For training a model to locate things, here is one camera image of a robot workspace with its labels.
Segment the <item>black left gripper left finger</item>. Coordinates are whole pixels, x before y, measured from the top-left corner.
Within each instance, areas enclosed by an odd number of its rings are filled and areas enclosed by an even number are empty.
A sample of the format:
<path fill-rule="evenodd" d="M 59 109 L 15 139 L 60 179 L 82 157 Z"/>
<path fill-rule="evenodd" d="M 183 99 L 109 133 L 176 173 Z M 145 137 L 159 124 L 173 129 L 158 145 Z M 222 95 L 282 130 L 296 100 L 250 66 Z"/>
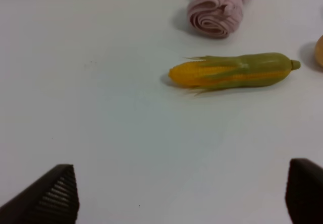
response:
<path fill-rule="evenodd" d="M 1 223 L 76 223 L 79 208 L 74 166 L 58 164 L 1 206 Z"/>

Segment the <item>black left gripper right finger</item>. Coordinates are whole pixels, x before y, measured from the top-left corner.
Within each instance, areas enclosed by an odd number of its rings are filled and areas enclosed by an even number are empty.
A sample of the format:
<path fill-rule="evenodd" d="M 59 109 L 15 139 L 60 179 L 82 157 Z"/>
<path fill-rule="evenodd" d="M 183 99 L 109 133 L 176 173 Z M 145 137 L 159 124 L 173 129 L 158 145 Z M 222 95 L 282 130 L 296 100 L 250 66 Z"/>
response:
<path fill-rule="evenodd" d="M 306 158 L 290 160 L 285 203 L 292 223 L 322 223 L 322 167 Z"/>

